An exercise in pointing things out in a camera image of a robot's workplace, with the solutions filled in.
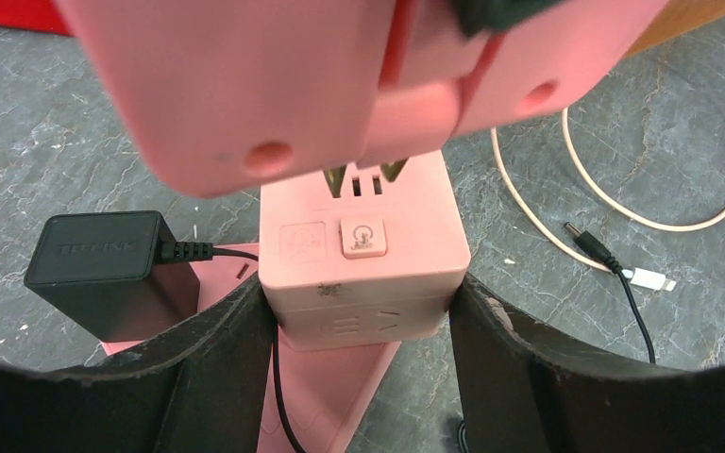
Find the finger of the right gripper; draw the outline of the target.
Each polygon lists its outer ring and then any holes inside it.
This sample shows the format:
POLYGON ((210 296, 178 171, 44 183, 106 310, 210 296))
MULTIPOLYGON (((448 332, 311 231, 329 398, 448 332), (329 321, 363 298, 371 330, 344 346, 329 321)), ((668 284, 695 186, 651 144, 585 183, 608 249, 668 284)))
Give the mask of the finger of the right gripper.
POLYGON ((467 38, 509 30, 561 3, 561 0, 451 0, 459 27, 467 38))

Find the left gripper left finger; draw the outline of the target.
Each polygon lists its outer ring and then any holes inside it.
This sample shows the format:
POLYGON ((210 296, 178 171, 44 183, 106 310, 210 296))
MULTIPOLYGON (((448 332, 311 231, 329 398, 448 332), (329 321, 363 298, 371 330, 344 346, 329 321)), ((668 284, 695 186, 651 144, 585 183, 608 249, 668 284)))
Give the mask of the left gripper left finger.
POLYGON ((253 452, 274 331, 250 277, 94 366, 0 363, 0 452, 253 452))

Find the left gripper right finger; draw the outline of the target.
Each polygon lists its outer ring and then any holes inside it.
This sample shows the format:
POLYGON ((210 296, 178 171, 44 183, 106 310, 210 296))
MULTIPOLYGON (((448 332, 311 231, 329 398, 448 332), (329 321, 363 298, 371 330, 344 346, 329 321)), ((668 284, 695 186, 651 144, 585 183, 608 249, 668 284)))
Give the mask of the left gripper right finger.
POLYGON ((473 452, 725 452, 725 364, 683 371, 617 355, 472 275, 449 324, 473 452))

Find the pink cube socket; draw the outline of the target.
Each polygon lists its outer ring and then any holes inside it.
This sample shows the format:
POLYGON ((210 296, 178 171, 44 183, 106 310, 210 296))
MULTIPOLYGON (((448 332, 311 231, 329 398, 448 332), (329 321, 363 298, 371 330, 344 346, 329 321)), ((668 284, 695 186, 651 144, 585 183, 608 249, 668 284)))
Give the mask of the pink cube socket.
POLYGON ((440 151, 395 182, 350 167, 339 196, 319 172, 261 188, 258 277, 299 351, 427 338, 471 253, 440 151))

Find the pink plug adapter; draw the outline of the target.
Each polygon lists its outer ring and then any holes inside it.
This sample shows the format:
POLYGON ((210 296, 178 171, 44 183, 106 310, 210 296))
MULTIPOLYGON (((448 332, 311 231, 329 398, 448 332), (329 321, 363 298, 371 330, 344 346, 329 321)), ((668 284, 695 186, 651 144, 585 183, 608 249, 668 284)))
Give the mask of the pink plug adapter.
POLYGON ((61 1, 139 154, 213 198, 558 111, 661 1, 560 1, 466 36, 452 1, 61 1))

